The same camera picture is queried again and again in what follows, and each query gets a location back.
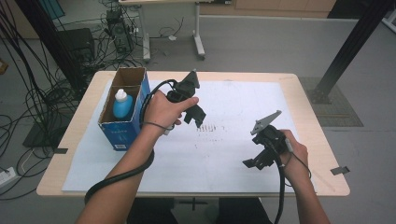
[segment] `hand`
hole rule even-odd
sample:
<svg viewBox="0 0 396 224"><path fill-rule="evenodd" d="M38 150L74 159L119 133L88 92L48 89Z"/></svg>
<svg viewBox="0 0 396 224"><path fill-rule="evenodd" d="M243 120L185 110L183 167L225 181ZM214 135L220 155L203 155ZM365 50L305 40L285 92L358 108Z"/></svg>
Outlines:
<svg viewBox="0 0 396 224"><path fill-rule="evenodd" d="M286 164L285 167L285 177L289 180L289 182L295 186L301 183L302 181L310 181L308 170L301 163L301 161L308 166L308 151L306 146L300 144L295 139L293 133L290 130L280 130L286 137L290 140L291 147L293 148L294 155L290 152L284 152L280 155L280 159L283 164Z"/></svg>
<svg viewBox="0 0 396 224"><path fill-rule="evenodd" d="M148 104L144 121L153 122L163 127L169 127L174 123L179 125L181 113L198 104L198 101L198 97L191 97L180 103L171 103L162 91L156 91Z"/></svg>

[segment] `blue box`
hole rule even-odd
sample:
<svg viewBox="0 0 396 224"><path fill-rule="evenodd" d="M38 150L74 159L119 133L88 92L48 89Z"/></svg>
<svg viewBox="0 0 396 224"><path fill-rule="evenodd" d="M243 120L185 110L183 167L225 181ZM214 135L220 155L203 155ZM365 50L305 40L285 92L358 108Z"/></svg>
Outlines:
<svg viewBox="0 0 396 224"><path fill-rule="evenodd" d="M124 89L127 94L134 97L134 113L129 121L117 121L113 115L115 95L119 89ZM115 150L128 150L140 133L140 110L149 92L146 68L131 67L117 70L98 120L99 127Z"/></svg>

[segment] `desk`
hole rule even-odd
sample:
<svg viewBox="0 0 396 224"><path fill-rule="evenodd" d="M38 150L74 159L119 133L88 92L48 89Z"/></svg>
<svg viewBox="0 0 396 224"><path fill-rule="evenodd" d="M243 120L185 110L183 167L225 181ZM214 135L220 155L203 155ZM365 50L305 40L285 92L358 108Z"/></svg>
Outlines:
<svg viewBox="0 0 396 224"><path fill-rule="evenodd" d="M145 13L143 5L145 4L166 4L166 3L194 3L195 4L195 30L193 31L193 37L195 46L198 51L198 55L203 59L205 58L204 46L199 35L199 11L200 11L200 0L119 0L121 5L134 6L137 9L140 18L140 25L143 33L143 60L147 63L150 60L149 52L149 34L146 30L145 24Z"/></svg>
<svg viewBox="0 0 396 224"><path fill-rule="evenodd" d="M67 177L78 143L87 129L92 112L96 108L106 84L116 72L101 71L95 74L78 110L67 128L59 147L68 148L66 154L55 154L37 187L42 196L82 196L83 192L64 192L62 187ZM148 71L149 80L174 78L181 80L187 72ZM342 175L333 175L331 169L337 161L318 120L309 104L297 76L275 73L215 73L198 72L202 81L255 81L279 83L288 104L300 141L308 147L309 166L315 178L319 196L347 196L349 187Z"/></svg>

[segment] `white paper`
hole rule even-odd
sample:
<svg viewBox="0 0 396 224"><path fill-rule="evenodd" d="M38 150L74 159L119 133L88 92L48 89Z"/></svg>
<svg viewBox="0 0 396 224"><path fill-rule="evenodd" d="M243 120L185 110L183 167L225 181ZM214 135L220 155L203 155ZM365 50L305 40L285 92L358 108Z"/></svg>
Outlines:
<svg viewBox="0 0 396 224"><path fill-rule="evenodd" d="M151 88L160 81L150 81ZM111 82L96 107L74 156L64 191L87 191L101 181L124 152L115 151L97 120ZM271 167L247 168L262 145L252 142L255 121L281 110L271 124L290 129L298 139L278 83L201 81L195 95L206 112L201 128L182 122L157 142L154 163L146 170L139 192L155 193L279 193L279 173ZM161 88L166 94L169 87Z"/></svg>

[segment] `bottle cap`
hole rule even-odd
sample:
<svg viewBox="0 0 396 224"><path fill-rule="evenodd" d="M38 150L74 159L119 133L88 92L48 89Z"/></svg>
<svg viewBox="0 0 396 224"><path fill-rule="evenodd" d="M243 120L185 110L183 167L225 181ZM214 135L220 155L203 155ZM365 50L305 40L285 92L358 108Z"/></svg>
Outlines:
<svg viewBox="0 0 396 224"><path fill-rule="evenodd" d="M116 100L118 102L124 102L126 101L126 92L124 91L124 89L119 89L116 93Z"/></svg>

